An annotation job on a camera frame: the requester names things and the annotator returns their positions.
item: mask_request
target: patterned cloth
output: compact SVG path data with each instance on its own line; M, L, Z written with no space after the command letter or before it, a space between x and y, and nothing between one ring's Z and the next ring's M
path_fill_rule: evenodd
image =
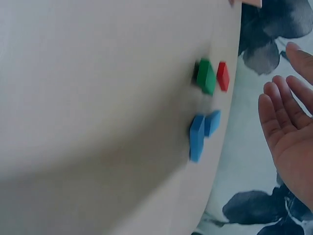
M224 147L210 199L193 235L313 235L313 213L277 175L257 111L263 85L274 75L298 76L286 57L287 42L313 53L310 5L313 0L263 0L262 9L243 5Z

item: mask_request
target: red prism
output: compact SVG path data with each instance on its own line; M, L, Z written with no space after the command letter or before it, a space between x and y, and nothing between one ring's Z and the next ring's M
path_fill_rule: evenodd
M229 73L226 62L221 61L217 70L217 81L223 92L227 92L229 86Z

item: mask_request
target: blue block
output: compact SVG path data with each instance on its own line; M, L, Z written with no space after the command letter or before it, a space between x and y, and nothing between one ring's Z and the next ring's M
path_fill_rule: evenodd
M210 137L220 126L221 111L216 110L205 118L204 135Z
M205 116L196 115L190 127L190 160L198 163L203 151Z

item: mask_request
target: foam block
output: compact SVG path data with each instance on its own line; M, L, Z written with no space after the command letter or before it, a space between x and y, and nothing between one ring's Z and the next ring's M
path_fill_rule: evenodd
M223 92L227 92L229 86L229 73L226 62L220 62L217 70L217 81Z
M203 151L205 116L196 115L190 127L190 160L198 163Z
M220 126L221 111L216 110L205 117L204 135L210 137Z
M205 94L213 95L216 85L216 75L211 62L202 58L199 63L197 85L201 87Z

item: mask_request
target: green block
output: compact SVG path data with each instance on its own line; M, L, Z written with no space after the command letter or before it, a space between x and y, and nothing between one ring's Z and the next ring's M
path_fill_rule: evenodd
M201 87L205 94L213 95L216 85L216 74L213 71L211 62L201 59L197 76L197 85Z

